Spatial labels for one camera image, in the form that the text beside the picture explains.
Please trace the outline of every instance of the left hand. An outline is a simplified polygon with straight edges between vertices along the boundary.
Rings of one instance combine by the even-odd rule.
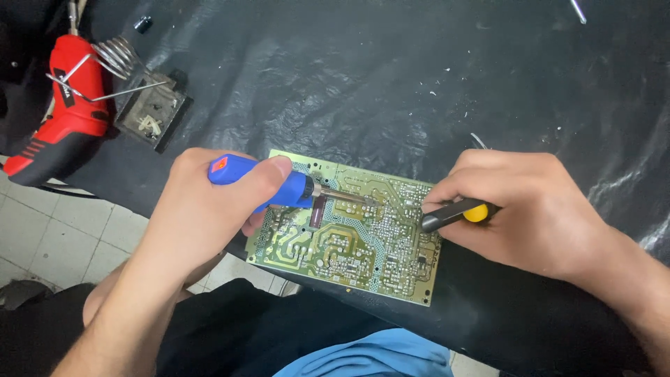
[[[156,253],[188,275],[221,252],[240,229],[249,236],[261,226],[265,212],[252,212],[277,193],[291,173],[291,160],[272,157],[235,183],[212,184],[210,163],[226,153],[252,158],[202,148],[177,157],[137,253]]]

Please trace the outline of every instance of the work surface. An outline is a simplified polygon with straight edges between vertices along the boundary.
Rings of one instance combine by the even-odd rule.
[[[135,3],[92,2],[91,35],[123,34],[150,68],[185,71],[194,104],[162,155],[117,135],[70,184],[148,217],[192,146],[437,182],[474,132],[556,154],[609,224],[670,263],[664,1],[584,1],[586,25],[568,0]],[[430,308],[283,276],[503,370],[645,368],[614,313],[568,284],[452,244],[437,274]]]

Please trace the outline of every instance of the hand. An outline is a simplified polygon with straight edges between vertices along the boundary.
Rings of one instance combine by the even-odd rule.
[[[627,238],[605,224],[551,154],[466,150],[426,196],[423,211],[458,197],[501,210],[486,225],[443,227],[443,237],[494,262],[552,278],[587,274],[603,263],[604,245]]]
[[[212,184],[210,163],[226,153],[235,152],[192,148],[177,157],[137,253],[159,254],[188,274],[221,252],[240,229],[249,236],[261,226],[265,212],[252,212],[277,193],[291,160],[269,158],[233,184]]]

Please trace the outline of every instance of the green circuit board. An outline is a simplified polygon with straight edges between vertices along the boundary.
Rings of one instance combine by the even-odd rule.
[[[380,207],[320,197],[314,207],[268,208],[247,241],[247,262],[430,306],[442,239],[421,232],[432,184],[279,150],[293,169]]]

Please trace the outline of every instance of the red power tool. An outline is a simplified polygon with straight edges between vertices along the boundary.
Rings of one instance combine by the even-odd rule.
[[[56,40],[50,68],[54,77],[64,78],[93,47],[79,36],[65,35]],[[103,93],[103,68],[86,60],[66,82],[88,98]],[[54,82],[54,112],[20,154],[7,159],[4,171],[9,180],[23,186],[40,186],[81,153],[93,139],[105,134],[109,123],[106,101],[88,102]]]

